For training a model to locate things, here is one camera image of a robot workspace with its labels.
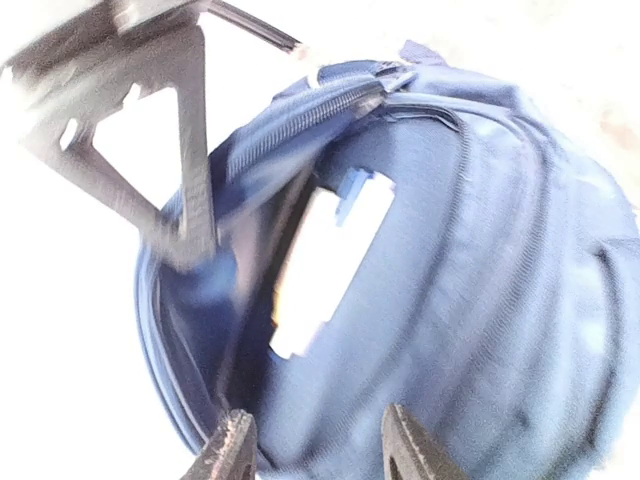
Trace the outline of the navy blue student backpack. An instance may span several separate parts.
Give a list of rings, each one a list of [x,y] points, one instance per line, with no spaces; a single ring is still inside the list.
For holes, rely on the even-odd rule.
[[[598,162],[515,85],[413,42],[320,68],[208,157],[215,253],[144,241],[143,351],[197,457],[235,409],[256,478],[385,479],[400,404],[467,479],[584,479],[639,389],[639,231]],[[303,356],[270,347],[274,286],[313,190],[355,169],[395,199]]]

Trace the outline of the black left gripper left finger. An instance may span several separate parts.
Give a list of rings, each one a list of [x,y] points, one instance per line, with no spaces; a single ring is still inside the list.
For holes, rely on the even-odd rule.
[[[231,410],[181,480],[253,480],[257,468],[254,417]]]

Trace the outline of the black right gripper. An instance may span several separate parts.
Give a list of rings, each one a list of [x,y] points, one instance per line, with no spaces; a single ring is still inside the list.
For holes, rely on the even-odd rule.
[[[63,148],[60,133],[35,129],[21,143],[36,158],[133,225],[177,269],[215,253],[207,150],[202,1],[36,1],[50,19],[27,40],[3,43],[2,119],[15,130],[41,121],[40,105],[103,68],[146,93],[176,89],[182,217],[177,224],[134,188],[86,138]]]

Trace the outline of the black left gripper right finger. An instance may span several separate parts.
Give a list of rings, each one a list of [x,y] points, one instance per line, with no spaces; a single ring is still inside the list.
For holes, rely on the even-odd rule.
[[[400,404],[386,407],[381,423],[384,478],[462,480],[468,476]]]

